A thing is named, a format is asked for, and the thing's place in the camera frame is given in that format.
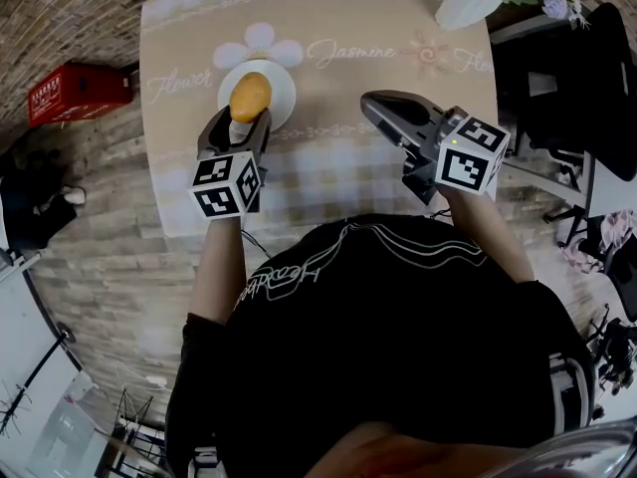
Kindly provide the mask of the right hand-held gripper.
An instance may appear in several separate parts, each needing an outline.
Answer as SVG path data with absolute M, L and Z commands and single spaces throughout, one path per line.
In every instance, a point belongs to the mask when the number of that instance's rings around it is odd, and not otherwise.
M 411 139 L 433 113 L 429 100 L 402 91 L 363 94 L 360 108 L 392 143 L 399 143 L 402 137 Z M 460 108 L 451 108 L 438 115 L 431 131 L 418 131 L 416 137 L 404 163 L 402 182 L 429 203 L 439 186 L 473 194 L 487 191 L 502 166 L 511 134 Z

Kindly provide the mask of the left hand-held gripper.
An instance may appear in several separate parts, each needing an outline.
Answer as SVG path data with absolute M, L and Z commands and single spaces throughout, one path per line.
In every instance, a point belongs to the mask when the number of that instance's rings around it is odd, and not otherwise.
M 207 220 L 245 217 L 258 212 L 267 169 L 260 165 L 272 118 L 269 109 L 240 127 L 224 107 L 205 125 L 197 145 L 194 178 L 188 193 Z

